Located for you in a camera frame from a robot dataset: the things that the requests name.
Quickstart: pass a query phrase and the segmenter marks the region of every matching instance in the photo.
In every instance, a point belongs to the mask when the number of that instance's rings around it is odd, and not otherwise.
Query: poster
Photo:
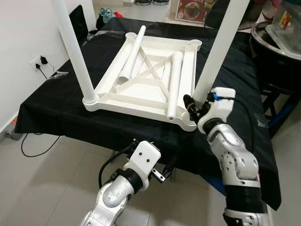
[[[179,0],[175,18],[204,24],[216,0]]]

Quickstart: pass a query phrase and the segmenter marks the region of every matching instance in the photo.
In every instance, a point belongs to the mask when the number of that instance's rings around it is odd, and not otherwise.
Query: white tube
[[[126,63],[124,64],[124,67],[122,71],[119,73],[118,82],[120,84],[125,83],[126,81],[129,81],[132,77],[132,71],[136,62],[136,58],[138,56],[139,48],[142,42],[142,39],[144,37],[146,27],[143,25],[140,28],[140,31],[136,37],[136,41],[133,45],[133,48],[130,52],[130,55],[127,58]]]
[[[79,81],[79,86],[84,95],[83,102],[86,104],[95,103],[98,100],[98,96],[94,92],[65,2],[64,0],[51,0],[51,2],[53,10],[56,13],[58,27],[64,40],[77,80]]]
[[[170,121],[173,121],[177,114],[182,60],[182,52],[177,51],[173,54],[167,107],[167,120]]]
[[[198,106],[206,100],[215,78],[228,53],[236,31],[244,16],[250,0],[231,0],[221,27],[217,33],[208,59],[203,68],[198,84],[193,93],[193,99]]]

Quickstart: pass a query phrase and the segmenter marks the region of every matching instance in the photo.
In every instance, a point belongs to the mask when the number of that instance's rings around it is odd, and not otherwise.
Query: wall socket
[[[42,66],[42,62],[41,62],[41,56],[37,56],[34,59],[32,59],[30,61],[31,66],[33,67],[33,69],[36,71],[36,64],[39,64],[40,66]]]

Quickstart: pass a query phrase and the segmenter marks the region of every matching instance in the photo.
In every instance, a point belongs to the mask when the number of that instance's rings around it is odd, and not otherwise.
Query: black cloth
[[[141,25],[146,26],[145,35],[149,36],[202,40],[196,67],[198,81],[217,34],[216,30],[113,18],[102,29],[108,32],[95,36],[82,47],[94,87],[123,45],[124,34],[138,33]],[[250,56],[249,38],[250,35],[246,33],[236,34],[214,87],[234,88],[236,97],[244,101],[254,114],[255,156],[260,165],[262,198],[272,208],[277,209],[281,203],[278,171],[269,132],[265,127],[258,126],[260,119],[263,118],[263,122],[265,119],[256,68]],[[105,110],[88,112],[83,106],[83,95],[70,61],[59,71],[69,72],[69,75],[45,81],[21,104],[16,132],[65,135],[115,150],[126,147],[133,138],[154,141],[161,150],[162,163],[167,163],[177,155],[178,168],[204,177],[221,178],[218,160],[211,152],[205,135],[198,130],[185,132],[175,124]],[[250,150],[248,117],[237,103],[234,104],[228,123]]]

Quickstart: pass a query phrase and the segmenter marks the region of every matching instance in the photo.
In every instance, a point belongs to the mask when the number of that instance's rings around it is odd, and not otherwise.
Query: black tablecloth
[[[196,81],[199,79],[216,30],[114,18],[102,29],[108,32],[95,36],[82,47],[94,87],[123,45],[124,34],[138,33],[141,25],[146,26],[145,35],[149,36],[202,40],[196,68]],[[255,156],[260,165],[262,198],[277,209],[281,203],[278,171],[269,132],[265,127],[256,68],[250,57],[249,38],[250,35],[246,33],[236,34],[214,86],[234,88],[237,98],[244,101],[254,114]],[[179,156],[178,168],[204,177],[221,178],[218,161],[206,137],[198,130],[185,132],[175,124],[105,110],[88,112],[83,106],[83,95],[70,61],[59,71],[69,72],[69,75],[47,80],[21,104],[17,132],[65,135],[116,150],[127,146],[133,138],[154,141],[162,152],[161,162],[168,162],[176,154]],[[250,149],[249,121],[244,109],[236,103],[228,123]]]

